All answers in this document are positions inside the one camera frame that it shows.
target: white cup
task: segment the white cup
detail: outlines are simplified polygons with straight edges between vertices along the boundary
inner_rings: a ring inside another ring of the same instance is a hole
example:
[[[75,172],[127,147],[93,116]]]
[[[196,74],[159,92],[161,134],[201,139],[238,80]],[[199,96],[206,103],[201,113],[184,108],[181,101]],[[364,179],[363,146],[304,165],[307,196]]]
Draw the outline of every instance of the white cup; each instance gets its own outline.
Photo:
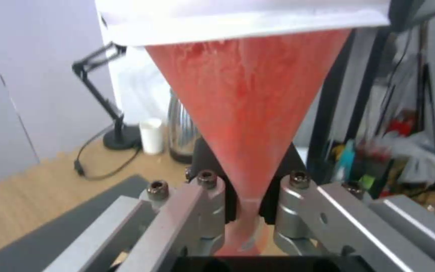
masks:
[[[162,120],[150,118],[140,122],[140,139],[144,153],[156,155],[164,151],[164,136],[162,135]]]

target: red funnel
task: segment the red funnel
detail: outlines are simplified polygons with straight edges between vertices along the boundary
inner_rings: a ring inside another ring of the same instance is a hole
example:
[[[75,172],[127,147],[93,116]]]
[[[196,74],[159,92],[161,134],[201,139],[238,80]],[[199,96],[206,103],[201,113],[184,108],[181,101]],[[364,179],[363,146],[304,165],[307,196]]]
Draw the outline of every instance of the red funnel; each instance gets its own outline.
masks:
[[[228,249],[246,250],[269,182],[348,34],[147,47],[238,193]]]

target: black metal pole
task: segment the black metal pole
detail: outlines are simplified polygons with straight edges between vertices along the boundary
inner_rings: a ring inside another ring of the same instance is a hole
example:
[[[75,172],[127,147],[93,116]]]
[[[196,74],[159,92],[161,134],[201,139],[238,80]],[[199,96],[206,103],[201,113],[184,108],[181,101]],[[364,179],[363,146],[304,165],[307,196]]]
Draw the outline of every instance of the black metal pole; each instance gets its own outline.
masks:
[[[105,99],[100,92],[97,90],[95,85],[91,83],[91,81],[88,80],[88,75],[85,71],[77,72],[75,71],[75,74],[78,76],[78,78],[83,82],[83,84],[88,88],[90,93],[97,99],[97,101],[102,105],[102,107],[105,109],[105,111],[110,115],[110,117],[115,121],[119,118],[119,115],[112,109],[110,106],[110,103],[107,99]]]
[[[342,88],[343,77],[347,69],[354,38],[355,30],[352,31],[345,42],[321,88],[307,157],[307,169],[315,182],[319,182],[319,179],[321,179],[319,177],[321,176],[319,175],[321,163],[326,153],[328,136],[332,127],[333,116],[335,115],[335,108],[340,96],[340,89]]]
[[[377,31],[377,36],[373,42],[370,57],[367,63],[367,67],[364,73],[364,79],[360,85],[359,94],[355,102],[355,107],[352,112],[352,118],[350,119],[349,128],[345,137],[345,142],[349,139],[354,139],[359,131],[360,122],[364,116],[367,102],[370,97],[370,91],[377,76],[378,67],[382,59],[382,52],[384,51],[385,44],[390,35],[389,28],[380,28]]]

